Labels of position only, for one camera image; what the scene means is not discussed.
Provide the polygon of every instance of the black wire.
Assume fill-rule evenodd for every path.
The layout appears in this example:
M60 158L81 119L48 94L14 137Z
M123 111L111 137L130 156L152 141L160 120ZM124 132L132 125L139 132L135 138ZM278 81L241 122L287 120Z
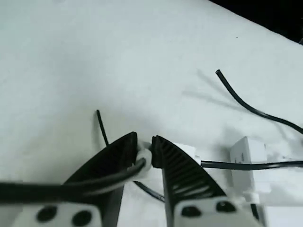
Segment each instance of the black wire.
M303 161L291 162L272 162L262 164L242 164L242 163L228 163L228 162L214 162L214 161L201 161L201 167L212 169L231 169L231 170L263 170L263 169L277 169L286 167L303 167Z
M143 183L139 182L139 181L134 181L134 183L141 188L143 191L145 191L147 194L149 194L150 196L154 197L155 199L161 201L161 202L165 202L164 196L158 194L157 192L153 191L152 189L150 189L149 187L147 187L146 185L144 185Z
M104 126L103 126L103 122L102 122L101 114L100 114L99 110L97 110L97 117L98 117L98 122L99 122L99 125L100 125L100 129L101 129L101 132L102 132L104 142L105 142L106 146L108 146L109 143L108 143L108 140L107 140L107 136L106 136L106 133L105 133L105 129L104 129Z
M107 140L107 136L106 136L106 133L105 133L105 128L103 126L103 123L102 123L102 119L101 119L101 114L100 114L100 111L97 110L97 117L98 117L98 121L99 121L99 125L100 125L100 128L101 128L101 131L102 131L102 135L103 135L103 139L105 141L105 144L106 146L109 145L108 143L108 140ZM147 187L146 185L144 185L143 183L141 182L138 182L138 181L134 181L134 183L139 187L141 188L143 191L145 191L147 194L149 194L150 196L154 197L155 199L161 201L161 202L165 202L164 201L164 196L155 192L153 189Z
M0 203L35 203L66 201L71 198L89 196L92 193L102 194L102 190L110 191L121 183L137 175L145 166L145 159L125 171L108 175L100 179L83 182L59 184L35 183L0 183Z
M248 111L260 116L260 117L264 117L267 119L270 119L272 121L275 122L279 122L282 124L286 124L289 127L295 129L296 131L298 131L299 133L303 134L303 128L299 127L298 125L289 122L287 120L284 120L282 118L278 118L269 114L266 114L260 110L255 109L254 107L248 105L246 102L244 102L238 95L237 93L233 90L233 88L231 87L231 85L227 82L226 78L224 77L224 75L222 74L222 72L220 70L216 71L217 76L219 77L220 81L223 83L223 85L226 87L226 89L228 90L228 92L231 94L231 96L241 105L243 106L245 109L247 109Z

